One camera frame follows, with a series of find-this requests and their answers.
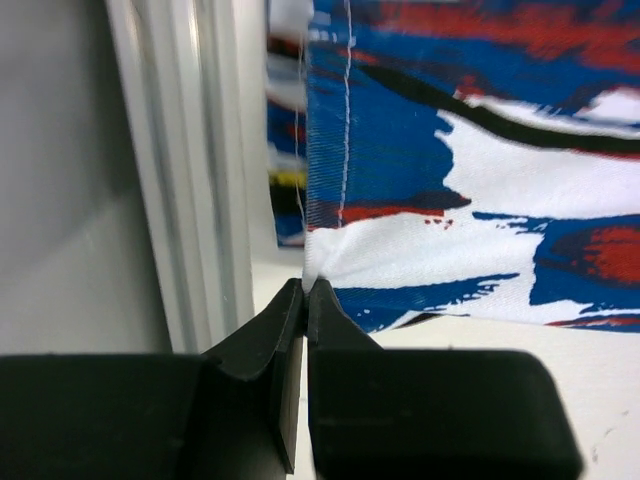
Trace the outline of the blue patterned trousers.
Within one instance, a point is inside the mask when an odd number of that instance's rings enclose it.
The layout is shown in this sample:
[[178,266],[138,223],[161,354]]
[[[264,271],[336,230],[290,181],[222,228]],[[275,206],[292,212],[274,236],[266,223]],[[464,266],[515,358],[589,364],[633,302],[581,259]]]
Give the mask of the blue patterned trousers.
[[269,1],[277,243],[365,331],[639,329],[635,1]]

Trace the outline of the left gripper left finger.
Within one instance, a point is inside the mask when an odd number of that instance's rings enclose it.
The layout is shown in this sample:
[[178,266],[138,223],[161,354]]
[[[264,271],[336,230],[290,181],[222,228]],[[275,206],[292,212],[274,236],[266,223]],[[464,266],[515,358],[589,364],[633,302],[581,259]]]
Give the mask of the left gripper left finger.
[[283,479],[294,470],[304,294],[201,354],[1,360],[5,479]]

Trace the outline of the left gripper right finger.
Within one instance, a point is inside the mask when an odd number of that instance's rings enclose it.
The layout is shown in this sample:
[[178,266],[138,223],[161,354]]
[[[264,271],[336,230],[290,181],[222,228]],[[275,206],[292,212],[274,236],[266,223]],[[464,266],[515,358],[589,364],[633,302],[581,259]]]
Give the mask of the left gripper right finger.
[[386,349],[318,280],[309,294],[309,431],[320,479],[576,479],[555,382],[517,350]]

